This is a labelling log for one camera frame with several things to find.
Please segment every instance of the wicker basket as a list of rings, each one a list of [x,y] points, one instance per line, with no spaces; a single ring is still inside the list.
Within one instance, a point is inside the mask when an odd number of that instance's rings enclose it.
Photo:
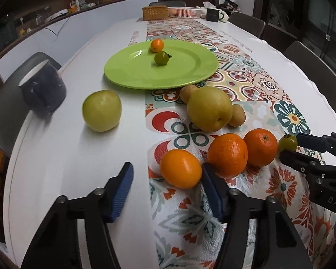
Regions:
[[[148,6],[143,7],[142,10],[144,21],[168,19],[167,6]]]
[[[168,7],[168,14],[173,18],[200,18],[202,10],[190,7]]]

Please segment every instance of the tangerine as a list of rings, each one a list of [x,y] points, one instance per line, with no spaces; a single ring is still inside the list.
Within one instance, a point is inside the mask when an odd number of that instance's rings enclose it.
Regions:
[[[278,150],[276,137],[264,128],[249,131],[244,141],[248,147],[248,163],[256,167],[269,165]]]
[[[160,173],[171,185],[178,188],[193,188],[202,177],[198,159],[185,150],[167,151],[160,161]]]
[[[164,42],[160,39],[155,39],[151,42],[151,51],[158,53],[164,48]]]
[[[233,178],[244,171],[248,161],[248,148],[235,133],[218,136],[210,145],[208,163],[219,169],[223,177]]]

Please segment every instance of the chair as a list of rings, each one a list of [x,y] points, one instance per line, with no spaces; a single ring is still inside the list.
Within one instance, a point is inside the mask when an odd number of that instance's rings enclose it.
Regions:
[[[293,42],[284,52],[313,81],[336,112],[336,74],[301,42]]]
[[[261,37],[266,26],[264,21],[240,12],[233,12],[228,21],[252,35],[255,35],[257,38]]]
[[[0,149],[8,157],[11,156],[17,135],[29,112],[22,98],[19,83],[32,68],[46,59],[56,69],[61,67],[45,53],[35,53],[19,66],[0,88]]]
[[[167,7],[186,7],[186,3],[183,1],[162,1],[162,2],[151,2],[150,6],[167,6]]]

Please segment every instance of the green plate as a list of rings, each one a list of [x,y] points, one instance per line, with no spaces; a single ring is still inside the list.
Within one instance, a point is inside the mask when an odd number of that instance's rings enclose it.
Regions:
[[[120,50],[105,65],[105,75],[113,83],[134,89],[169,89],[198,83],[218,68],[216,56],[200,44],[164,40],[164,51],[172,57],[166,65],[156,65],[151,41]]]

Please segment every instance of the cup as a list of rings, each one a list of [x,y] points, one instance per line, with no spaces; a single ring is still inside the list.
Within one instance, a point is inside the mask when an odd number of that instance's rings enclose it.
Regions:
[[[48,59],[29,71],[19,87],[26,105],[40,118],[50,116],[66,98],[66,86]]]
[[[224,15],[220,13],[218,9],[208,8],[207,9],[207,20],[212,22],[218,22],[219,20],[222,20],[224,18]]]

